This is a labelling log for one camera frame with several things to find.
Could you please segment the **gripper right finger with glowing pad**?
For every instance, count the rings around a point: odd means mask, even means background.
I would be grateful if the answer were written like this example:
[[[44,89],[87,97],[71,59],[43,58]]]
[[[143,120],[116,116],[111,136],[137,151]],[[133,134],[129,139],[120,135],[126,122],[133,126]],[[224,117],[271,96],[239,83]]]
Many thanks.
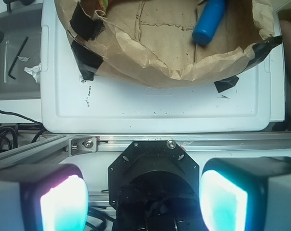
[[[199,201],[210,231],[291,231],[291,157],[212,158]]]

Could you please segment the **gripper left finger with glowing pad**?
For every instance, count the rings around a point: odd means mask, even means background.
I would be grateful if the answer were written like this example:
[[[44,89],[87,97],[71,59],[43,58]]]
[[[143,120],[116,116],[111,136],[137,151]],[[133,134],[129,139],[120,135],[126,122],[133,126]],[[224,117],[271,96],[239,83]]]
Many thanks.
[[[82,231],[88,203],[74,164],[0,165],[0,231]]]

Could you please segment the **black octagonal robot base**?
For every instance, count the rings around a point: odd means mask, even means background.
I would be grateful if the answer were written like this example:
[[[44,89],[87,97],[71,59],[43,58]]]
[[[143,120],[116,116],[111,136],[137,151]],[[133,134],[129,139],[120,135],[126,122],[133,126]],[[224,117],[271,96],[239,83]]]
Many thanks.
[[[201,231],[199,165],[169,141],[132,142],[108,167],[115,231]]]

